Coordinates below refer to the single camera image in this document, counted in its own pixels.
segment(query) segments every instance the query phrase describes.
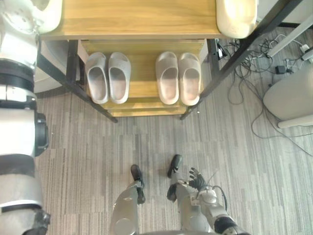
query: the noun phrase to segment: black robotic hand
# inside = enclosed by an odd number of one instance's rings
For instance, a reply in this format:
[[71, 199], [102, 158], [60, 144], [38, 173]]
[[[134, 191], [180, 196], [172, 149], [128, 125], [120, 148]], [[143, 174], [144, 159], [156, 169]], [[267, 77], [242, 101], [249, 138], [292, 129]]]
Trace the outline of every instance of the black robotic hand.
[[204, 177], [197, 169], [192, 167], [189, 173], [190, 178], [192, 179], [191, 181], [189, 181], [189, 186], [197, 189], [198, 191], [201, 191], [208, 187], [208, 184], [206, 183]]

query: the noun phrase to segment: wooden shelf board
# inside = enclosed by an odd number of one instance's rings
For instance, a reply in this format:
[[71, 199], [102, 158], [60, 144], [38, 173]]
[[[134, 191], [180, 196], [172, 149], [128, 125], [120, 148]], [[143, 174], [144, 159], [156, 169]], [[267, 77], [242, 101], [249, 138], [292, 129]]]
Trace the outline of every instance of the wooden shelf board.
[[83, 41], [82, 45], [90, 55], [102, 52], [109, 59], [115, 51], [124, 53], [132, 65], [129, 98], [159, 97], [155, 63], [164, 51], [172, 51], [177, 57], [184, 52], [199, 55], [204, 40], [167, 41]]
[[139, 117], [139, 116], [161, 116], [161, 115], [181, 115], [186, 111], [185, 107], [174, 109], [135, 109], [114, 111], [114, 117]]
[[64, 0], [59, 26], [43, 39], [220, 38], [215, 0]]
[[173, 109], [184, 107], [180, 101], [173, 105], [166, 105], [163, 104], [159, 98], [130, 98], [123, 104], [115, 104], [112, 101], [108, 101], [101, 106], [110, 112], [114, 112], [114, 110], [127, 109]]

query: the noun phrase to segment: shoe rack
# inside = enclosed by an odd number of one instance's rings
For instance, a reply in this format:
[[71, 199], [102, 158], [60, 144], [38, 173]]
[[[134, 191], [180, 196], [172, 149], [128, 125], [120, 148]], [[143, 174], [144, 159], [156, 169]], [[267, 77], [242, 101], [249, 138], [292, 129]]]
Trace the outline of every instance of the shoe rack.
[[[62, 73], [41, 54], [37, 66], [73, 94], [80, 97], [113, 122], [115, 117], [181, 114], [185, 119], [259, 44], [259, 37], [272, 31], [301, 1], [279, 0], [258, 24], [231, 59], [219, 68], [215, 39], [225, 38], [217, 27], [216, 0], [63, 0], [62, 18], [42, 40], [69, 40], [67, 72]], [[199, 54], [207, 40], [211, 81], [201, 93], [202, 99], [188, 108], [177, 103], [163, 105], [158, 99], [155, 60], [163, 51]], [[76, 82], [77, 45], [84, 49], [125, 53], [132, 63], [129, 100], [115, 106], [100, 106], [91, 101]]]
[[177, 57], [184, 52], [199, 56], [203, 44], [204, 40], [82, 40], [82, 46], [89, 55], [102, 52], [109, 58], [110, 54], [119, 51], [131, 62], [128, 100], [123, 104], [108, 101], [101, 105], [114, 117], [183, 114], [186, 106], [180, 100], [173, 105], [166, 105], [158, 96], [156, 59], [164, 51], [172, 51]]

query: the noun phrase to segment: wall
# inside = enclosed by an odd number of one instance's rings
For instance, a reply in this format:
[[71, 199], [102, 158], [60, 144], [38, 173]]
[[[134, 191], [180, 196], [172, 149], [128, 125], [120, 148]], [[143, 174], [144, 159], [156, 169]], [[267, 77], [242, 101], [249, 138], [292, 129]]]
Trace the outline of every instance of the wall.
[[[278, 0], [259, 0], [258, 20], [261, 20]], [[313, 0], [303, 0], [284, 20], [288, 23], [302, 23], [313, 13]]]

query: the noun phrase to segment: power adapter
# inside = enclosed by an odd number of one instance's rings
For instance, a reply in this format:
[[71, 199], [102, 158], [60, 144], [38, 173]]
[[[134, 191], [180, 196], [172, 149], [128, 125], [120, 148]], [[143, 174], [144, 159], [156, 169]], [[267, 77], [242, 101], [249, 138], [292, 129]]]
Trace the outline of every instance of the power adapter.
[[286, 67], [283, 65], [276, 66], [275, 71], [276, 71], [276, 74], [285, 74], [287, 72]]

